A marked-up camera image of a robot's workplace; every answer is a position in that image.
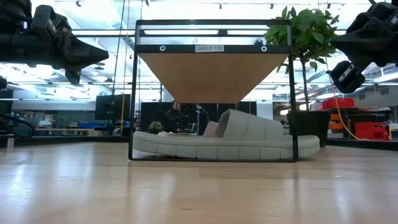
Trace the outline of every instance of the black metal shelf frame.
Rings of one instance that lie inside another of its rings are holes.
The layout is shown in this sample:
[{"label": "black metal shelf frame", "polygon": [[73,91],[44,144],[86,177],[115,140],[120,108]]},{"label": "black metal shelf frame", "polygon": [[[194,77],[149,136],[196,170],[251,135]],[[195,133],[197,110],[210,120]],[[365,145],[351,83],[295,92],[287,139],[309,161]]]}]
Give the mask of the black metal shelf frame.
[{"label": "black metal shelf frame", "polygon": [[[137,83],[137,68],[139,61],[139,54],[141,53],[195,53],[196,45],[141,45],[141,32],[142,26],[182,26],[182,25],[236,25],[236,26],[286,26],[287,27],[287,45],[224,45],[224,52],[206,52],[204,54],[233,54],[233,53],[245,53],[245,54],[288,54],[289,58],[289,86],[290,86],[290,105],[292,108],[292,123],[290,124],[292,137],[293,137],[293,158],[281,161],[264,161],[264,162],[297,162],[299,159],[299,142],[297,137],[296,128],[296,99],[295,99],[295,82],[294,82],[294,68],[293,68],[293,57],[291,52],[292,46],[292,29],[289,20],[236,20],[236,19],[204,19],[204,20],[138,20],[136,22],[136,35],[134,45],[134,65],[132,70],[132,87],[131,87],[131,105],[130,105],[130,121],[131,125],[134,121],[135,115],[135,104],[136,104],[136,83]],[[162,37],[175,37],[175,35],[162,35]],[[219,32],[214,37],[231,37],[227,32]],[[129,133],[129,153],[128,158],[132,161],[159,161],[159,159],[142,159],[133,158],[133,138],[134,129],[130,128]]]}]

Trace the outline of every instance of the wooden floor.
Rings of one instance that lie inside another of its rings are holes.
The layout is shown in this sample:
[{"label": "wooden floor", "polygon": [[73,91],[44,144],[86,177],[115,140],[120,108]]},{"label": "wooden floor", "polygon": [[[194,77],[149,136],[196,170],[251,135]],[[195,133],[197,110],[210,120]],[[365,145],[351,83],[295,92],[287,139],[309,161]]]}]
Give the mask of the wooden floor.
[{"label": "wooden floor", "polygon": [[398,223],[398,152],[296,164],[129,162],[127,145],[0,151],[0,223]]}]

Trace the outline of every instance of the shelf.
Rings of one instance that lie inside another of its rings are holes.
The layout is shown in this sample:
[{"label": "shelf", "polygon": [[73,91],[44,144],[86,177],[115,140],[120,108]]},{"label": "shelf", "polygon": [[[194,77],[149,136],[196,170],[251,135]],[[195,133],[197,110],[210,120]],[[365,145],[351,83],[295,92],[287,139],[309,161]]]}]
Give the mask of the shelf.
[{"label": "shelf", "polygon": [[181,103],[237,103],[288,56],[287,46],[140,45],[137,53]]}]

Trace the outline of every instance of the person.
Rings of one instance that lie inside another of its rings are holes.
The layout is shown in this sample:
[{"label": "person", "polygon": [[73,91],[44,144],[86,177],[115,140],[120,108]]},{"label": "person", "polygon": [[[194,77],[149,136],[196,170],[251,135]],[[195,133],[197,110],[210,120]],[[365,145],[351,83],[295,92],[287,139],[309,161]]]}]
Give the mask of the person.
[{"label": "person", "polygon": [[167,133],[177,133],[179,129],[187,126],[187,118],[180,111],[180,103],[175,100],[173,101],[173,108],[166,112],[165,117],[164,131]]}]

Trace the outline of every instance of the red toolbox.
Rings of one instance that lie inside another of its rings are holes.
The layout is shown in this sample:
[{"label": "red toolbox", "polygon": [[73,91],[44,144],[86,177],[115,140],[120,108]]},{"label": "red toolbox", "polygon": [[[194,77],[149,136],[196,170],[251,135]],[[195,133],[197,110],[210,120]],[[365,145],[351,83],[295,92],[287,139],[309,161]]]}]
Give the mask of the red toolbox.
[{"label": "red toolbox", "polygon": [[[337,98],[338,107],[339,108],[353,108],[355,106],[354,99],[352,98]],[[318,110],[327,110],[337,108],[336,100],[334,98],[325,100],[322,104],[317,108]]]},{"label": "red toolbox", "polygon": [[390,140],[386,125],[383,122],[355,123],[355,135],[360,139]]}]

